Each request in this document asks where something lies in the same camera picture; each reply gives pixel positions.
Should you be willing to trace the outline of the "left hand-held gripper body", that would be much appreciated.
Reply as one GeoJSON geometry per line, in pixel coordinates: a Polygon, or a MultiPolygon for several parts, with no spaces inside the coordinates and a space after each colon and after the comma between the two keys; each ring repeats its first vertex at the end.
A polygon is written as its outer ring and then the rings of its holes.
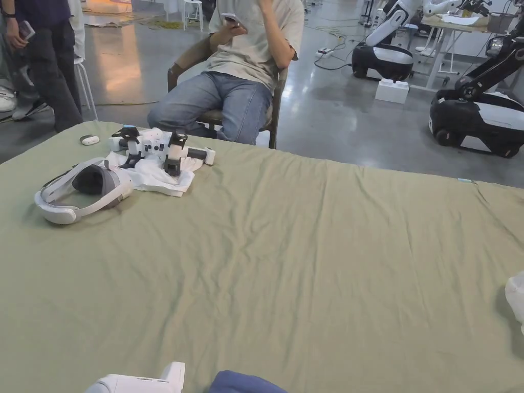
{"type": "Polygon", "coordinates": [[[109,374],[98,379],[86,392],[182,392],[185,364],[172,362],[159,378],[109,374]]]}

